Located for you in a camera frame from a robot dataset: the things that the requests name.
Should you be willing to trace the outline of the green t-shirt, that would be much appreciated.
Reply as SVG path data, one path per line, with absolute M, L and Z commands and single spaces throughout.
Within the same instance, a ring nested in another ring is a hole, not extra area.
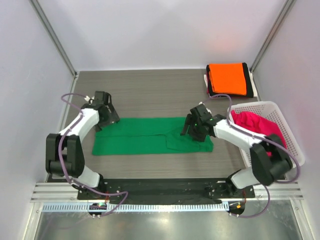
M 214 144 L 181 135 L 184 117 L 122 118 L 95 134 L 94 156 L 211 153 Z

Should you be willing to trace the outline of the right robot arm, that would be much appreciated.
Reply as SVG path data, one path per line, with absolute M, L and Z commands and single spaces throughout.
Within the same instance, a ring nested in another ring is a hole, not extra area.
M 187 114 L 180 134 L 197 142 L 204 142 L 206 137 L 222 139 L 249 153 L 251 165 L 225 179 L 225 191 L 231 198 L 249 186 L 270 186 L 293 168 L 289 152 L 276 134 L 255 134 L 233 124 L 228 117 L 212 115 L 203 103 Z

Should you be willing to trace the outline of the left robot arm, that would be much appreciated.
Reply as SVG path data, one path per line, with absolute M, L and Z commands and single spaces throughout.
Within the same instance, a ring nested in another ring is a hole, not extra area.
M 112 103 L 112 96 L 96 91 L 93 97 L 77 94 L 85 103 L 78 107 L 61 100 L 78 110 L 75 119 L 59 133 L 50 133 L 45 144 L 45 169 L 51 175 L 64 177 L 74 187 L 86 188 L 93 198 L 100 200 L 107 192 L 103 176 L 85 164 L 82 142 L 91 129 L 99 132 L 103 127 L 116 124 L 120 117 Z

